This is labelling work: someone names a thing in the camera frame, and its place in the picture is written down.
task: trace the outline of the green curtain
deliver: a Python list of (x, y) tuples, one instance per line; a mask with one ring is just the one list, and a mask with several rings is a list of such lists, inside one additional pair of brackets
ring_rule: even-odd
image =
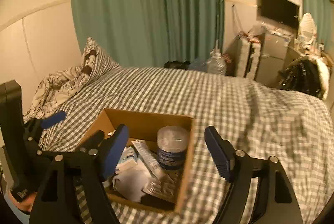
[(218, 8), (222, 45), (223, 1), (71, 0), (71, 6), (81, 49), (91, 36), (123, 66), (163, 66), (209, 57)]
[(325, 44), (327, 49), (331, 45), (332, 9), (329, 0), (303, 0), (303, 13), (310, 13), (317, 25), (317, 41)]

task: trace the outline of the clear water bottle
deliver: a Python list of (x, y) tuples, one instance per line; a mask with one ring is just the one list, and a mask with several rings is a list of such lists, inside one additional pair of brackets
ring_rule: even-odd
[(225, 75), (226, 63), (224, 58), (221, 56), (220, 50), (216, 47), (211, 51), (211, 58), (206, 62), (207, 72), (219, 75)]
[(158, 162), (166, 170), (182, 167), (188, 147), (189, 133), (179, 126), (166, 126), (157, 133)]

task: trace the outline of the open box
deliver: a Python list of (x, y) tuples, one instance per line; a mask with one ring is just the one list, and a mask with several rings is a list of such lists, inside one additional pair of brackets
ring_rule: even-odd
[(80, 144), (91, 137), (97, 130), (104, 131), (105, 138), (109, 138), (108, 133), (113, 132), (120, 124), (124, 124), (129, 128), (129, 139), (126, 146), (131, 146), (131, 141), (133, 140), (144, 139), (148, 147), (154, 152), (157, 152), (158, 148), (157, 132), (162, 127), (176, 125), (183, 127), (190, 134), (187, 155), (184, 162), (181, 180), (179, 182), (179, 188), (175, 193), (175, 203), (170, 203), (151, 195), (143, 196), (141, 203), (132, 202), (123, 198), (118, 192), (114, 191), (112, 187), (106, 189), (106, 194), (109, 200), (139, 210), (147, 210), (163, 214), (169, 214), (171, 212), (180, 213), (186, 197), (194, 152), (192, 121), (193, 119), (191, 117), (183, 115), (153, 114), (123, 111), (118, 109), (104, 109), (86, 132)]

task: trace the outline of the black screen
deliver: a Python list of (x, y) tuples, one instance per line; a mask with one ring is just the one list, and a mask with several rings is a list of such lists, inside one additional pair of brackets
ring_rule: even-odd
[(288, 0), (261, 0), (261, 16), (298, 29), (299, 6)]

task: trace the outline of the checkered bedspread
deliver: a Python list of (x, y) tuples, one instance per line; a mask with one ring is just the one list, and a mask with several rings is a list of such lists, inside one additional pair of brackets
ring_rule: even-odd
[[(316, 218), (333, 193), (333, 125), (325, 104), (315, 97), (196, 71), (118, 67), (60, 107), (67, 117), (48, 130), (43, 149), (73, 151), (103, 108), (195, 118), (193, 169), (182, 214), (163, 216), (113, 203), (121, 223), (212, 223), (227, 184), (204, 141), (209, 125), (251, 157), (280, 159), (304, 223)], [(78, 192), (82, 218), (90, 223), (84, 194)], [(242, 223), (250, 218), (255, 192), (253, 179)]]

